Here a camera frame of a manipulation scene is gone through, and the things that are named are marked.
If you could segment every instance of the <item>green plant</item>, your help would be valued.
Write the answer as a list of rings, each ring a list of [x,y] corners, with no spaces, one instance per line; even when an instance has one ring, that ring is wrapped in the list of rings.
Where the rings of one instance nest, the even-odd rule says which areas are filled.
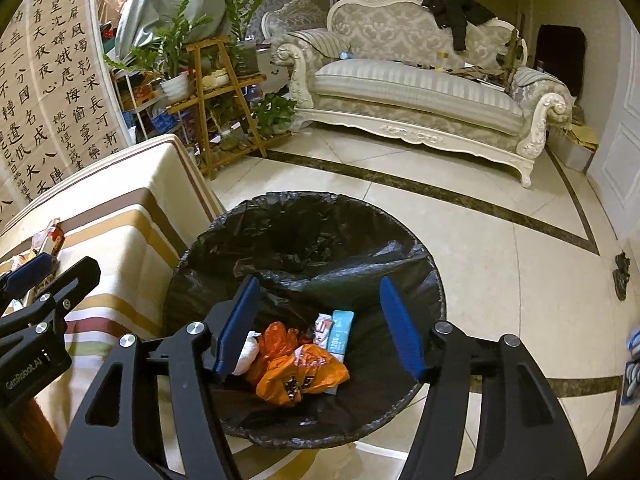
[[[225,0],[226,17],[231,23],[232,40],[244,41],[249,23],[263,0]]]
[[[291,123],[296,101],[278,94],[267,94],[254,105],[254,116],[260,132],[271,135]]]
[[[188,20],[184,13],[190,0],[181,0],[173,16],[166,16],[166,25],[157,28],[153,40],[143,46],[131,48],[127,62],[114,61],[104,54],[104,61],[117,70],[140,70],[153,72],[163,79],[180,75],[184,64],[181,62],[184,44],[189,33],[211,18],[207,15]]]

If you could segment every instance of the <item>potted plant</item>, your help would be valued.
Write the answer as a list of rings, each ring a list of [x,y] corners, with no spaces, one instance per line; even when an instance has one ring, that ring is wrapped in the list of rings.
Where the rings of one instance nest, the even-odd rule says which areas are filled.
[[[190,87],[187,73],[182,71],[184,44],[194,28],[211,21],[206,15],[188,20],[184,13],[189,1],[180,1],[175,14],[167,17],[165,26],[156,29],[151,42],[132,47],[128,61],[114,61],[105,54],[105,62],[118,70],[152,72],[164,80],[160,85],[171,103],[186,99],[190,94]]]
[[[226,17],[231,24],[231,55],[236,75],[259,72],[255,41],[247,40],[249,24],[263,0],[225,0]]]
[[[295,107],[296,101],[292,99],[276,93],[265,95],[253,110],[260,134],[268,138],[289,130]]]

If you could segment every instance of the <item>metal bolt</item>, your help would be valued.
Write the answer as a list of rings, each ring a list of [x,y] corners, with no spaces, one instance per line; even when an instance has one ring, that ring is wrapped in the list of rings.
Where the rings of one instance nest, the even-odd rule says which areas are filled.
[[[513,334],[505,334],[504,342],[507,346],[513,346],[515,348],[520,345],[520,338]]]
[[[133,334],[125,334],[120,338],[120,346],[124,346],[124,348],[130,347],[135,342],[136,336],[134,336]]]
[[[189,332],[191,335],[199,334],[203,330],[204,330],[204,323],[199,321],[194,321],[193,323],[189,323],[187,325],[187,332]]]
[[[447,321],[439,321],[436,323],[436,332],[447,335],[453,332],[453,326]]]

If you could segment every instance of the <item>black trash bag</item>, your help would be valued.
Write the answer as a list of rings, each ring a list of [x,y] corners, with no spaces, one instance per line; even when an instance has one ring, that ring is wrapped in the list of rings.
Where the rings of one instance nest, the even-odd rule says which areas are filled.
[[[254,330],[274,321],[306,332],[319,313],[353,310],[337,395],[305,395],[293,408],[269,404],[242,378],[211,390],[225,433],[271,448],[341,446],[384,426],[420,389],[400,364],[380,307],[387,275],[426,334],[446,314],[440,275],[426,247],[381,209],[343,195],[268,193],[213,221],[175,269],[164,304],[164,333],[203,320],[248,275],[260,279]]]

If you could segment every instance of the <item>white flower pot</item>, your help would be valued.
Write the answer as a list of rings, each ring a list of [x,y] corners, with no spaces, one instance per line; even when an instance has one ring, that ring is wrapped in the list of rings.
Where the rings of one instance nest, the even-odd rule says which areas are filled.
[[[162,81],[160,86],[171,104],[185,100],[191,93],[186,72],[182,72],[178,77],[169,79],[169,81]]]

